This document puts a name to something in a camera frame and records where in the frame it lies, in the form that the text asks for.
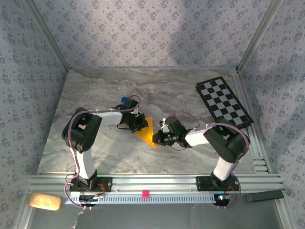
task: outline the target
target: floral pattern wall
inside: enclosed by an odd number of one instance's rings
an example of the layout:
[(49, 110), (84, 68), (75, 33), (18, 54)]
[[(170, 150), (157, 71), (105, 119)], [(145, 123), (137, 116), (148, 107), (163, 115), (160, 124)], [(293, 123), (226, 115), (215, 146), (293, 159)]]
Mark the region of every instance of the floral pattern wall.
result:
[(0, 228), (36, 174), (65, 73), (21, 0), (0, 2)]
[(268, 157), (305, 228), (305, 3), (285, 0), (242, 72)]
[(236, 66), (270, 0), (36, 0), (71, 68)]

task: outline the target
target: sponge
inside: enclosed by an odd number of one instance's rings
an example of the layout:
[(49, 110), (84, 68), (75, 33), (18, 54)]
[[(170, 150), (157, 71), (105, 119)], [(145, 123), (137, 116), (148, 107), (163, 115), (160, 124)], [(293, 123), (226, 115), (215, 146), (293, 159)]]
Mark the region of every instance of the sponge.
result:
[(62, 202), (62, 197), (39, 192), (31, 192), (27, 199), (27, 204), (29, 206), (51, 211), (60, 209)]

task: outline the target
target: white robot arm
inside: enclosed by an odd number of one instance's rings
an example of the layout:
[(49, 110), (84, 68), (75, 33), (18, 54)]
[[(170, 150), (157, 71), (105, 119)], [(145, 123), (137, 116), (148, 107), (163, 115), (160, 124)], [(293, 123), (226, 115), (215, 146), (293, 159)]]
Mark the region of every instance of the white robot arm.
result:
[[(224, 118), (219, 123), (231, 125)], [(211, 125), (209, 128), (186, 130), (180, 121), (173, 115), (160, 122), (161, 130), (153, 136), (153, 142), (165, 146), (178, 143), (181, 147), (194, 147), (201, 144), (211, 144), (219, 154), (219, 159), (211, 176), (216, 186), (227, 180), (239, 156), (245, 152), (247, 143), (243, 136), (228, 127)]]
[[(62, 138), (69, 146), (72, 154), (76, 151), (76, 157), (79, 164), (79, 171), (76, 171), (78, 181), (88, 190), (92, 190), (96, 184), (97, 172), (93, 164), (91, 147), (95, 141), (100, 127), (109, 125), (128, 125), (132, 132), (147, 127), (147, 121), (144, 114), (139, 112), (138, 102), (127, 97), (122, 99), (123, 104), (109, 109), (107, 112), (91, 113), (84, 108), (78, 108), (62, 132)], [(74, 118), (71, 128), (71, 144), (69, 144), (68, 129), (71, 120), (77, 113), (81, 113)]]

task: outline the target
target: pink block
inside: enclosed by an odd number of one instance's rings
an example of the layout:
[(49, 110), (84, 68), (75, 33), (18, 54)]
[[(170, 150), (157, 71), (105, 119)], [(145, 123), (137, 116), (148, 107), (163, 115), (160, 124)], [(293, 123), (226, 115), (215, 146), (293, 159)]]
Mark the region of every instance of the pink block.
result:
[(142, 198), (149, 198), (149, 190), (142, 191)]

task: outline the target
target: gray marble table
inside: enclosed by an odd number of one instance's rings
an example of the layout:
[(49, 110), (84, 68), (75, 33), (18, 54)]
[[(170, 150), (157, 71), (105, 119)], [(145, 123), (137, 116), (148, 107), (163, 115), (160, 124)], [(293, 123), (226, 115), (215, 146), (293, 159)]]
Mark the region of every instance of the gray marble table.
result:
[[(78, 107), (108, 109), (120, 104), (123, 96), (141, 97), (140, 110), (152, 117), (154, 131), (168, 114), (185, 110), (201, 125), (214, 120), (205, 107), (196, 83), (223, 76), (235, 90), (229, 71), (207, 69), (108, 68), (101, 70), (70, 70), (58, 103), (45, 145), (38, 173), (74, 172), (72, 154), (61, 133)], [(186, 128), (196, 123), (188, 116), (178, 115)], [(128, 130), (116, 126), (101, 128), (92, 147), (94, 165), (102, 173), (170, 173), (210, 174), (218, 155), (209, 145), (174, 151), (169, 146), (152, 148)], [(249, 152), (236, 173), (254, 173)]]

